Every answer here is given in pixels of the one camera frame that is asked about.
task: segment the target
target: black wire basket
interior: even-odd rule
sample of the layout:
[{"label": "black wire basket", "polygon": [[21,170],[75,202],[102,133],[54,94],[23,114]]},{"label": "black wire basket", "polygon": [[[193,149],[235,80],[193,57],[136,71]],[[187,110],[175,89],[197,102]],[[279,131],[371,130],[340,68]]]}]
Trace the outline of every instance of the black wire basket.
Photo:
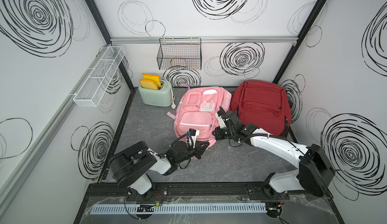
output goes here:
[{"label": "black wire basket", "polygon": [[195,70],[202,69],[202,42],[196,38],[160,38],[157,54],[159,69],[183,66]]}]

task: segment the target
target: red backpack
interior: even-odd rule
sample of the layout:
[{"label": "red backpack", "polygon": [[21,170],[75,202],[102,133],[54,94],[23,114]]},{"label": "red backpack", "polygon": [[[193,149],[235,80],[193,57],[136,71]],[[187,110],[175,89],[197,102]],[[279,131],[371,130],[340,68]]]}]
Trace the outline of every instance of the red backpack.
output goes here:
[{"label": "red backpack", "polygon": [[252,123],[267,132],[284,136],[290,125],[290,106],[286,91],[265,81],[245,81],[231,98],[230,110],[243,124]]}]

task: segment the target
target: pink strap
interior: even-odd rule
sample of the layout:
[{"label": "pink strap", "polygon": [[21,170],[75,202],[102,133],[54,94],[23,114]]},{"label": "pink strap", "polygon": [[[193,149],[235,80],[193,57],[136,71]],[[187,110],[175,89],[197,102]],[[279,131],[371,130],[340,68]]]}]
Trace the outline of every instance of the pink strap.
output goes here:
[{"label": "pink strap", "polygon": [[171,117],[172,119],[176,120],[176,116],[168,111],[167,115]]},{"label": "pink strap", "polygon": [[188,84],[180,84],[180,87],[187,87],[188,88],[188,90],[190,90],[191,88],[190,88],[190,86],[188,85]]}]

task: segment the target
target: wall shelf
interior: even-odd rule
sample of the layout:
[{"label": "wall shelf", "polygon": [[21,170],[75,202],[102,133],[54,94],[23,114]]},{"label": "wall shelf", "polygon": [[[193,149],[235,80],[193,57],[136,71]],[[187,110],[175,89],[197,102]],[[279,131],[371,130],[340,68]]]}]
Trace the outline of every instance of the wall shelf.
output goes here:
[{"label": "wall shelf", "polygon": [[109,46],[74,97],[80,107],[97,107],[125,55],[122,46]]}]

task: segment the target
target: gray countertop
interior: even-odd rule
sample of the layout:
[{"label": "gray countertop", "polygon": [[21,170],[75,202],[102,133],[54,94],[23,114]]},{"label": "gray countertop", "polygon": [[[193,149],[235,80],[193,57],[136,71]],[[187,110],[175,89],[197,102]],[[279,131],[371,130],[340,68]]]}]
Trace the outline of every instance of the gray countertop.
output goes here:
[{"label": "gray countertop", "polygon": [[[230,92],[235,88],[226,88]],[[178,104],[186,88],[175,88],[175,103]],[[158,153],[167,151],[176,139],[174,120],[167,112],[176,113],[171,107],[146,105],[137,91],[130,108],[116,153],[145,141]],[[271,172],[283,173],[295,167],[284,159],[257,147],[243,144],[232,148],[227,140],[217,141],[208,148],[202,158],[193,159],[186,169],[177,169],[169,176],[148,171],[153,182],[248,182],[264,181]],[[109,171],[106,182],[115,182]]]}]

